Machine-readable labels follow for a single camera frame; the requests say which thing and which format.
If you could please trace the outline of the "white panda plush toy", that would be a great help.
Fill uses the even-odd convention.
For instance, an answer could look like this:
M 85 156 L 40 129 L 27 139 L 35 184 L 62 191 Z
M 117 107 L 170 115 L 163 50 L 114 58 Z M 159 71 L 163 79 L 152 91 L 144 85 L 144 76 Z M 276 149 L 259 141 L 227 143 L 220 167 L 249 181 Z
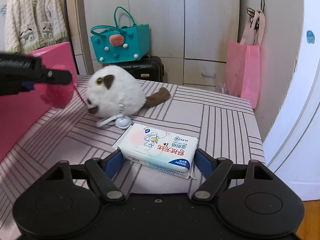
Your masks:
M 87 83 L 88 112 L 101 118 L 120 113 L 130 116 L 143 108 L 152 108 L 170 99 L 161 87 L 146 96 L 138 81 L 119 66 L 109 65 L 95 72 Z

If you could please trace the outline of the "blue round sticker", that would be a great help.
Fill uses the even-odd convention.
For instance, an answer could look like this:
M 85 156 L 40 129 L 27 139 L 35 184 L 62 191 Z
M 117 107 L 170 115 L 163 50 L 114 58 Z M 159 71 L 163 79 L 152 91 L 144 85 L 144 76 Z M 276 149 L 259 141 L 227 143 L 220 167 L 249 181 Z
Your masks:
M 315 35 L 311 30 L 308 30 L 306 32 L 306 40 L 308 44 L 314 44 L 315 43 Z

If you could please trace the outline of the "black suitcase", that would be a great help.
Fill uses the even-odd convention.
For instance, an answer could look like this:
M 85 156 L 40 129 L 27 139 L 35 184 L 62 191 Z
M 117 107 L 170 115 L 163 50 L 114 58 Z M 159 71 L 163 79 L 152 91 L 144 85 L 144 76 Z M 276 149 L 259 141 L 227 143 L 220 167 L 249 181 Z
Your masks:
M 134 83 L 135 80 L 162 82 L 164 65 L 157 56 L 144 56 L 140 60 L 121 63 L 103 63 L 103 76 L 113 75 L 115 82 Z

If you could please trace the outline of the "white tissue pack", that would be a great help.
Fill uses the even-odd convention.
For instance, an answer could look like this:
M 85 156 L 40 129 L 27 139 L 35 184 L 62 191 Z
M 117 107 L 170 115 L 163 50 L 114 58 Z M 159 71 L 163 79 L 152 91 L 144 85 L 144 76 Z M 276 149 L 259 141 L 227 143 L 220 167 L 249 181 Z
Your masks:
M 194 177 L 196 137 L 140 124 L 131 125 L 113 144 L 125 159 L 183 179 Z

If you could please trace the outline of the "grey wooden wardrobe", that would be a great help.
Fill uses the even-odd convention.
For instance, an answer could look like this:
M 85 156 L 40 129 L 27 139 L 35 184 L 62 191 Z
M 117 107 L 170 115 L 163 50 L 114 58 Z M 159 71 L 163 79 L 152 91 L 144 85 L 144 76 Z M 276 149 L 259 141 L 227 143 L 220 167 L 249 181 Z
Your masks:
M 150 53 L 164 62 L 165 81 L 206 88 L 223 83 L 228 42 L 238 41 L 247 8 L 261 0 L 76 0 L 88 74 L 101 68 L 90 41 L 96 25 L 147 24 Z M 267 137 L 292 82 L 300 51 L 304 0 L 264 0 L 260 98 L 255 109 Z

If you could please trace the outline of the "red fluffy pom-pom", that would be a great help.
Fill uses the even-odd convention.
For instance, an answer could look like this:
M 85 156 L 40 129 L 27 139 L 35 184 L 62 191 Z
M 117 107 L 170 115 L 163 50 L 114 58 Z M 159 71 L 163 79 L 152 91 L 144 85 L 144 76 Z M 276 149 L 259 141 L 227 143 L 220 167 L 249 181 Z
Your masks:
M 45 103 L 51 105 L 54 108 L 63 109 L 71 102 L 74 94 L 76 94 L 80 98 L 82 103 L 86 105 L 86 102 L 77 89 L 77 75 L 74 75 L 71 71 L 69 72 L 72 75 L 72 80 L 71 83 L 67 85 L 37 83 L 34 86 L 35 91 Z

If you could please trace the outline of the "white door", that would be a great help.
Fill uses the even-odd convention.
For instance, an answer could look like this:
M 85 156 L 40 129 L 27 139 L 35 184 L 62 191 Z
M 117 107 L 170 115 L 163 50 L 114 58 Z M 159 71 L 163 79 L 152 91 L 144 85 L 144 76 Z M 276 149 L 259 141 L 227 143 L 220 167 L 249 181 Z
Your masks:
M 303 201 L 319 199 L 319 0 L 304 0 L 295 70 L 263 147 L 268 168 Z

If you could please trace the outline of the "striped pink tablecloth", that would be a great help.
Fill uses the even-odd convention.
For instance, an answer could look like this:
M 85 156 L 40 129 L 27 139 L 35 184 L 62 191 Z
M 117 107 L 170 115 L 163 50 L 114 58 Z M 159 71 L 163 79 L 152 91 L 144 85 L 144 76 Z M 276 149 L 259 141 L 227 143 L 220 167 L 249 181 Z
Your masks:
M 87 76 L 78 78 L 84 100 L 88 80 Z M 196 137 L 199 147 L 214 158 L 228 158 L 236 164 L 265 160 L 257 122 L 245 100 L 169 83 L 164 87 L 170 99 L 133 115 L 135 123 Z M 1 159 L 1 239 L 19 237 L 12 217 L 14 201 L 55 163 L 82 164 L 112 153 L 122 130 L 113 124 L 99 128 L 97 120 L 75 94 L 65 108 L 45 111 Z M 193 179 L 182 179 L 130 161 L 114 177 L 125 194 L 192 194 L 202 182 L 199 170 Z

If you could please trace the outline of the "white knit cardigan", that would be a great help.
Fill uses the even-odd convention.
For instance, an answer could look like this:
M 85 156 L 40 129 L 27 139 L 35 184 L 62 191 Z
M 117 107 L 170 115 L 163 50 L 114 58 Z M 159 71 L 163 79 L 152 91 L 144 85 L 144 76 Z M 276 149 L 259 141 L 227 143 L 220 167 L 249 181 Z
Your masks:
M 64 42 L 67 38 L 59 0 L 7 0 L 6 52 L 29 54 Z

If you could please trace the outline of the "pink paper shopping bag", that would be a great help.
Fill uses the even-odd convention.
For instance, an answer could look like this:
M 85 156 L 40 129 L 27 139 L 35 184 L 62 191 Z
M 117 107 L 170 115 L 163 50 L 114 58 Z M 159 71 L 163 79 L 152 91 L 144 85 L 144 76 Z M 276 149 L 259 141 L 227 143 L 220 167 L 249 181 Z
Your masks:
M 265 16 L 260 10 L 247 20 L 239 43 L 229 42 L 225 81 L 227 92 L 245 100 L 255 109 L 260 94 L 260 45 L 265 30 Z

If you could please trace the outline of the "black clothes rack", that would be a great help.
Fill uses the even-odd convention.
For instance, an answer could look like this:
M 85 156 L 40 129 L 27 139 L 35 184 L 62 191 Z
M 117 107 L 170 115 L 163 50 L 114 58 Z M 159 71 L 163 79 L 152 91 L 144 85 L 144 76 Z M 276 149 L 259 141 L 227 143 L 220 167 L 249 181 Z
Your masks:
M 74 56 L 74 48 L 73 48 L 73 43 L 72 43 L 72 36 L 71 36 L 71 30 L 69 26 L 69 18 L 68 18 L 68 9 L 67 9 L 67 0 L 63 0 L 63 6 L 64 6 L 64 11 L 65 11 L 65 19 L 66 19 L 66 29 L 68 33 L 68 39 L 71 44 L 71 50 Z

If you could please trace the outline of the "teal felt tote bag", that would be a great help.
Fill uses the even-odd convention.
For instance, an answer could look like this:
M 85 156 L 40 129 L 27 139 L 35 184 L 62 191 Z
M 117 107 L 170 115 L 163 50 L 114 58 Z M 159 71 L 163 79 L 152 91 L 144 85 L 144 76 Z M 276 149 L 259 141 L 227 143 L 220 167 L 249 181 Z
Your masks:
M 96 25 L 90 29 L 92 47 L 100 64 L 116 64 L 138 61 L 150 51 L 151 34 L 148 24 L 136 24 L 133 16 L 123 7 L 131 18 L 131 26 L 120 26 L 114 12 L 114 26 Z

